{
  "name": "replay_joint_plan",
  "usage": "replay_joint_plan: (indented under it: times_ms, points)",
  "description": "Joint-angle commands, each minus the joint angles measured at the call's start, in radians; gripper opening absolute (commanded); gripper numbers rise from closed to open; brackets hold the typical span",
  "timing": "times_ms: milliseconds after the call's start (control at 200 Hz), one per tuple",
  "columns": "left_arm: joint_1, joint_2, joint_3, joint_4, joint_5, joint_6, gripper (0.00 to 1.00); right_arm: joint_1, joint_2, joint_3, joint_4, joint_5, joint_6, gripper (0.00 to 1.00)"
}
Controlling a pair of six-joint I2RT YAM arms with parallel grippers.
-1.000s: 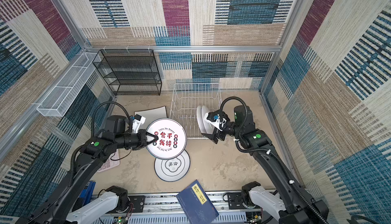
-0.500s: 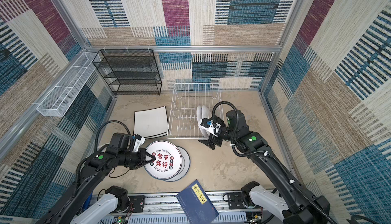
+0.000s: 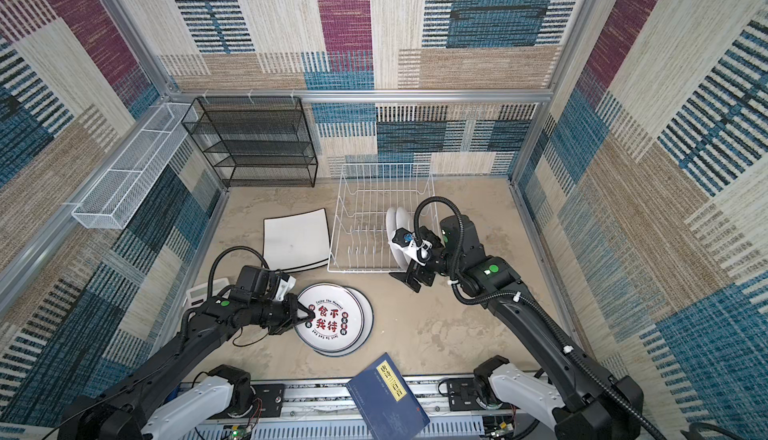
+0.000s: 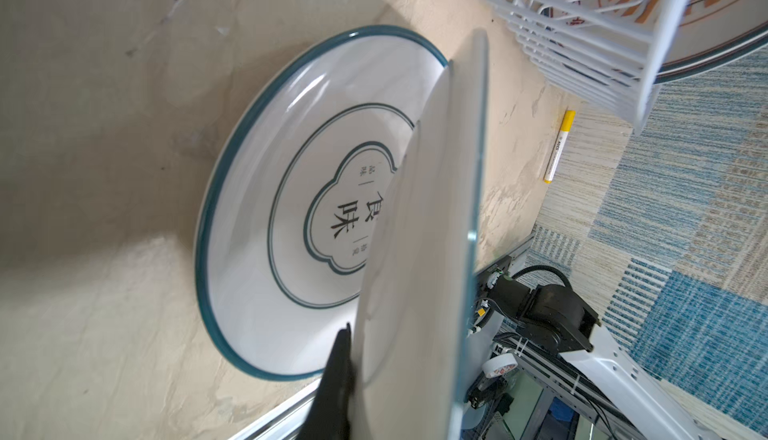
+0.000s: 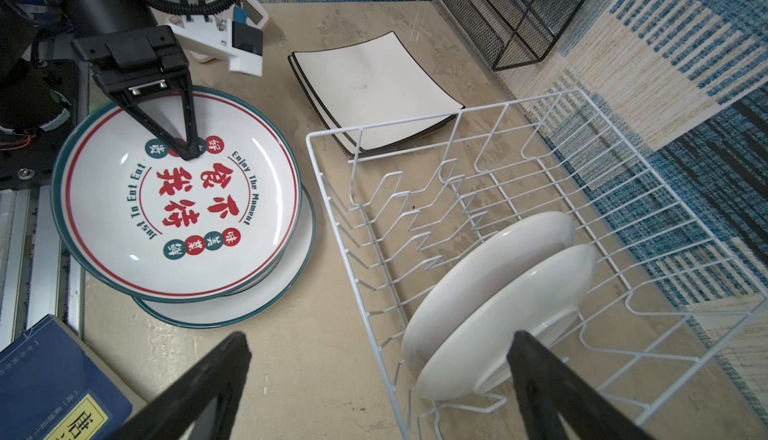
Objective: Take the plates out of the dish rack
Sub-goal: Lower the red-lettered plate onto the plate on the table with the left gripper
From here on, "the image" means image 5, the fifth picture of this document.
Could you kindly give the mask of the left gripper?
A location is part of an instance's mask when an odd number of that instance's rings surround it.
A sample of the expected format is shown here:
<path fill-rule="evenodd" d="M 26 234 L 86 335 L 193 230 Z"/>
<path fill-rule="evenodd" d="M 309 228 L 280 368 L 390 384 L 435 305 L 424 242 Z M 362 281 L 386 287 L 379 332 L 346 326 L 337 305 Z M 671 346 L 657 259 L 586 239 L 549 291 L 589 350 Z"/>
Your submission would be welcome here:
<path fill-rule="evenodd" d="M 189 62 L 170 26 L 77 38 L 98 88 L 183 160 L 202 154 Z"/>

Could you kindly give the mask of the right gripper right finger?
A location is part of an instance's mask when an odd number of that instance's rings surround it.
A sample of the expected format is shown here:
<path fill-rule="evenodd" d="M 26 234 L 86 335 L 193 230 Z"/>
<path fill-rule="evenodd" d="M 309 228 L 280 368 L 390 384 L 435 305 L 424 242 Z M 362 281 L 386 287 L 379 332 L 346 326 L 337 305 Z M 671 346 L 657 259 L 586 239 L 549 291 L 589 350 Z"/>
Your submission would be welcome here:
<path fill-rule="evenodd" d="M 648 439 L 635 425 L 548 348 L 517 331 L 507 353 L 513 386 L 530 439 Z"/>

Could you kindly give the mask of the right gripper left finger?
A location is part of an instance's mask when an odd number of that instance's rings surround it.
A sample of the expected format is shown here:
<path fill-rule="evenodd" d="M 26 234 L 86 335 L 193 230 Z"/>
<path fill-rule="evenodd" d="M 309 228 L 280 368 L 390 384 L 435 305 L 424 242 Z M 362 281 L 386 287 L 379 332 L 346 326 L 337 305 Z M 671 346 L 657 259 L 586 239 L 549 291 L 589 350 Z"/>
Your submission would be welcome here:
<path fill-rule="evenodd" d="M 252 358 L 246 335 L 229 334 L 113 439 L 228 439 Z"/>

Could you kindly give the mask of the white round plate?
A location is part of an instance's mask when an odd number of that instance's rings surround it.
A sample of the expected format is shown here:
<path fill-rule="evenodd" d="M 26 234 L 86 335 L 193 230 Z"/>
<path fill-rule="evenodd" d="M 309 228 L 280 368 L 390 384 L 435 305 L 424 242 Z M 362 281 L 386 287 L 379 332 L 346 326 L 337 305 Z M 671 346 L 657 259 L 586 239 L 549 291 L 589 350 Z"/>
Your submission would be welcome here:
<path fill-rule="evenodd" d="M 188 303 L 257 283 L 302 210 L 283 133 L 247 102 L 195 88 L 200 156 L 185 160 L 123 108 L 105 104 L 56 160 L 53 218 L 93 277 L 136 298 Z"/>
<path fill-rule="evenodd" d="M 511 377 L 506 356 L 518 331 L 550 346 L 579 315 L 599 252 L 567 248 L 532 267 L 481 305 L 422 368 L 416 394 L 447 401 L 487 393 Z"/>
<path fill-rule="evenodd" d="M 316 230 L 315 208 L 304 189 L 297 231 L 263 280 L 241 292 L 211 300 L 163 303 L 136 299 L 135 303 L 152 317 L 181 328 L 215 329 L 246 321 L 276 304 L 296 284 L 310 262 Z"/>
<path fill-rule="evenodd" d="M 467 254 L 430 290 L 402 340 L 405 360 L 426 363 L 483 303 L 522 273 L 574 244 L 568 214 L 546 211 L 492 235 Z"/>

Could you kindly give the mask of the white square plate black rim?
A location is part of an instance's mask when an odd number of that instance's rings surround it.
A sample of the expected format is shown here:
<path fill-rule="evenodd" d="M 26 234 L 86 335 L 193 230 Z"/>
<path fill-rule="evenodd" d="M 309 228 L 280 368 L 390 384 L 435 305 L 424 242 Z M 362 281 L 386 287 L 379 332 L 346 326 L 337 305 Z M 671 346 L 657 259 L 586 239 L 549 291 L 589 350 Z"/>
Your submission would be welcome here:
<path fill-rule="evenodd" d="M 298 61 L 296 60 L 294 54 L 290 54 L 288 56 L 288 62 L 291 66 L 292 72 L 295 74 L 298 82 L 302 86 L 302 90 L 304 91 L 304 94 L 308 97 L 308 100 L 310 104 L 312 105 L 312 108 L 314 109 L 315 113 L 320 118 L 323 126 L 326 129 L 333 129 L 338 128 L 338 125 L 331 119 L 330 115 L 327 113 L 322 106 L 320 106 L 320 101 L 314 96 L 314 93 L 312 92 L 312 89 L 309 86 L 309 82 L 304 78 L 304 75 L 302 74 L 299 66 Z M 444 128 L 446 125 L 450 124 L 453 120 L 456 120 L 457 115 L 448 115 L 440 122 L 437 122 L 436 124 L 426 128 L 426 130 L 422 130 L 422 132 L 418 132 L 416 134 L 413 134 L 412 136 L 406 137 L 404 140 L 398 140 L 396 142 L 393 142 L 390 145 L 373 148 L 373 149 L 365 149 L 365 148 L 358 148 L 358 146 L 354 143 L 353 140 L 350 139 L 347 132 L 342 132 L 340 134 L 334 134 L 333 138 L 335 139 L 337 145 L 340 147 L 341 151 L 348 157 L 352 158 L 356 152 L 359 152 L 359 156 L 362 158 L 376 156 L 379 154 L 388 154 L 390 152 L 396 152 L 399 150 L 404 150 L 406 144 L 409 142 L 424 138 L 432 133 L 438 132 L 441 128 Z"/>

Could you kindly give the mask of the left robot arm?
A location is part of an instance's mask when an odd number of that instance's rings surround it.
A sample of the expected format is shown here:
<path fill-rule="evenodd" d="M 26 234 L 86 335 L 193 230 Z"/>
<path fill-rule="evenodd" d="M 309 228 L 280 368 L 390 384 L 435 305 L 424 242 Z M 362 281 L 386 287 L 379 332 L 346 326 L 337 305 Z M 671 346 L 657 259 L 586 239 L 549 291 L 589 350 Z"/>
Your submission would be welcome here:
<path fill-rule="evenodd" d="M 187 52 L 227 60 L 261 76 L 263 34 L 239 16 L 216 14 L 244 0 L 55 0 L 76 34 L 80 60 L 116 106 L 184 160 L 202 154 Z"/>

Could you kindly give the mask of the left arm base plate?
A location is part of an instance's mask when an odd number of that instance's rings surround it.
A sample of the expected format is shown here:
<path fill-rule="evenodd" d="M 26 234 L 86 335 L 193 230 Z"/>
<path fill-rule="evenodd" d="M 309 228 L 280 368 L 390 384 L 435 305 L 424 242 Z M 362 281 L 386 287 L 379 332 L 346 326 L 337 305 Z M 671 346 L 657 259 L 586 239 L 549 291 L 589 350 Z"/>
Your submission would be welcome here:
<path fill-rule="evenodd" d="M 79 68 L 73 60 L 32 64 L 1 60 L 1 188 L 50 182 L 78 114 Z"/>

